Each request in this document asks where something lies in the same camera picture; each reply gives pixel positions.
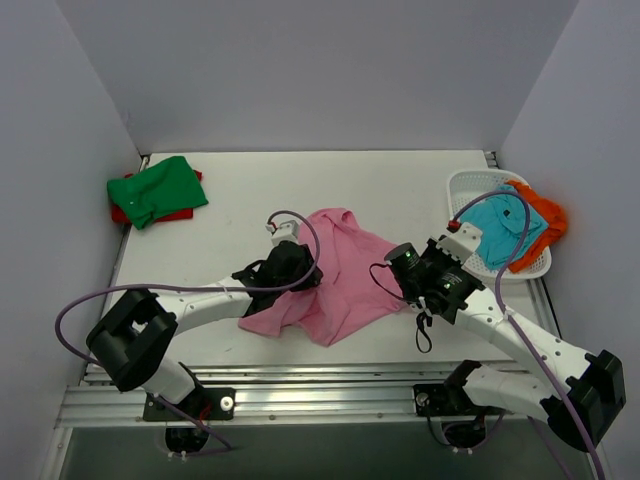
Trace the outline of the pink t-shirt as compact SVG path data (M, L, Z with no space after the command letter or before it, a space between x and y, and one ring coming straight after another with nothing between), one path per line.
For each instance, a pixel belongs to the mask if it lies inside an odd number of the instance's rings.
M362 229L350 210L326 208L307 220L321 247L318 287L286 292L262 312L238 320L238 327L278 337L287 327L302 329L309 339L329 347L370 323L404 308L400 289L388 269L369 273L395 245Z

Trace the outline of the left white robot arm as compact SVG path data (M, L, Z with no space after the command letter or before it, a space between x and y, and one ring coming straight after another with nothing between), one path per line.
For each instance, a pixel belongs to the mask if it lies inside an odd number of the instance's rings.
M121 392L138 388L163 399L179 419L190 419L208 402L195 375L168 354L175 336L213 322L266 311L286 292L317 287L319 253L284 240L268 257L189 291L131 288L103 316L86 339L99 365Z

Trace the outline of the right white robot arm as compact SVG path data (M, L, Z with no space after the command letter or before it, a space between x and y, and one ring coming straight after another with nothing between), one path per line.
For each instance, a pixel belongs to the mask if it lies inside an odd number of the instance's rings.
M626 403L621 360L567 343L499 302L463 268L480 237L465 226L429 239L422 253L404 243L384 257L408 305L477 335L525 371L509 374L466 360L448 379L445 403L459 413L473 406L509 410L546 423L577 450L597 446Z

